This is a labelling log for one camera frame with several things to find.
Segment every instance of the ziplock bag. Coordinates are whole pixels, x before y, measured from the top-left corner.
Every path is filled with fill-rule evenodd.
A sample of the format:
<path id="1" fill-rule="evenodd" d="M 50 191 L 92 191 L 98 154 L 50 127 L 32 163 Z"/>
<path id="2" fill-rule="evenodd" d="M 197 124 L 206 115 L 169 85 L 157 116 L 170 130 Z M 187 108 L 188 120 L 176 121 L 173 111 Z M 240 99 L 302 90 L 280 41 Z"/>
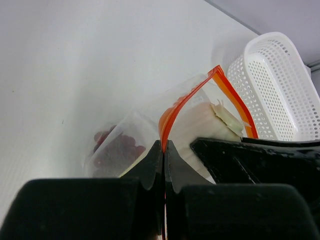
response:
<path id="1" fill-rule="evenodd" d="M 121 177 L 145 157 L 155 140 L 160 138 L 165 149 L 175 121 L 200 104 L 218 105 L 218 101 L 223 102 L 223 106 L 235 118 L 248 124 L 244 128 L 244 136 L 258 138 L 249 110 L 218 65 L 207 75 L 197 75 L 132 109 L 111 132 L 108 131 L 103 143 L 86 162 L 86 176 Z M 197 164 L 204 168 L 200 161 Z M 205 170 L 200 174 L 208 177 Z"/>

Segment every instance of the bunch of grapes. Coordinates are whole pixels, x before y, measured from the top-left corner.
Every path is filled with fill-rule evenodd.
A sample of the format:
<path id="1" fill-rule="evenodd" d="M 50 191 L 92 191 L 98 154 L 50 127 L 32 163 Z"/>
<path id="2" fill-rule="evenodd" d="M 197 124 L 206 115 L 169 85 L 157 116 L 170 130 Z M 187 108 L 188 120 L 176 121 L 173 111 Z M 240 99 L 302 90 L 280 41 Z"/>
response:
<path id="1" fill-rule="evenodd" d="M 108 131 L 99 131 L 94 135 L 96 146 L 93 152 L 98 150 L 115 127 L 116 125 Z M 110 177 L 110 173 L 120 174 L 123 168 L 129 167 L 145 150 L 142 145 L 136 146 L 136 140 L 132 136 L 118 135 L 94 159 L 93 164 L 97 170 L 93 173 L 93 177 Z"/>

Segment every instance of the orange bag edge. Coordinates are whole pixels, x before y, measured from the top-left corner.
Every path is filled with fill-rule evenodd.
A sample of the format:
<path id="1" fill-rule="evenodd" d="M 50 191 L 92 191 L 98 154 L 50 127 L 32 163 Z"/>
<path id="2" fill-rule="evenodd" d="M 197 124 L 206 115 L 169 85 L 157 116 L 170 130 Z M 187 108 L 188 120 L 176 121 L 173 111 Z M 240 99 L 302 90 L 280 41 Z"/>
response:
<path id="1" fill-rule="evenodd" d="M 159 123 L 158 123 L 158 131 L 159 136 L 161 140 L 161 147 L 162 151 L 165 152 L 168 137 L 171 131 L 171 128 L 180 112 L 180 110 L 183 108 L 183 106 L 186 104 L 186 102 L 194 95 L 196 92 L 201 89 L 210 79 L 213 79 L 215 83 L 218 85 L 218 87 L 223 91 L 223 93 L 230 99 L 232 104 L 235 106 L 237 111 L 239 112 L 239 115 L 242 119 L 242 121 L 248 123 L 250 125 L 245 127 L 245 131 L 247 133 L 247 136 L 249 138 L 258 138 L 258 133 L 256 130 L 255 123 L 252 119 L 252 116 L 245 105 L 245 103 L 242 101 L 238 93 L 235 91 L 235 89 L 232 87 L 228 79 L 226 78 L 224 71 L 220 67 L 220 65 L 217 65 L 212 70 L 208 72 L 208 78 L 206 78 L 204 81 L 199 83 L 197 86 L 195 86 L 190 93 L 181 96 L 178 98 L 178 100 L 173 104 L 172 107 L 168 108 L 163 115 L 161 116 Z"/>

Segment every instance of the white tabletop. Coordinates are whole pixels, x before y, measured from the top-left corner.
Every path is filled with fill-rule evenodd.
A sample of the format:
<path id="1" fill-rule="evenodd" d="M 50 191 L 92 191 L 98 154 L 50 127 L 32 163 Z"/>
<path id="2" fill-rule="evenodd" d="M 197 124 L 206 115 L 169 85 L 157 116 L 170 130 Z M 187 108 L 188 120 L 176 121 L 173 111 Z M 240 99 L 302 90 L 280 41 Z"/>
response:
<path id="1" fill-rule="evenodd" d="M 81 177 L 94 131 L 256 36 L 203 0 L 0 2 L 0 219 L 35 178 Z"/>

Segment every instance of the plastic basket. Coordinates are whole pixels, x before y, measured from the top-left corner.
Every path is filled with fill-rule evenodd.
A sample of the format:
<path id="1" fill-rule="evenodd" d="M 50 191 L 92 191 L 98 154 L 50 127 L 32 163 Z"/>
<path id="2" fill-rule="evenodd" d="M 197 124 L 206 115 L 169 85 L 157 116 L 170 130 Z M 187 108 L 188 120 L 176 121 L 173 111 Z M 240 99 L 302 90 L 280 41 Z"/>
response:
<path id="1" fill-rule="evenodd" d="M 270 32 L 250 41 L 227 77 L 247 105 L 260 139 L 320 139 L 320 99 L 287 36 Z"/>

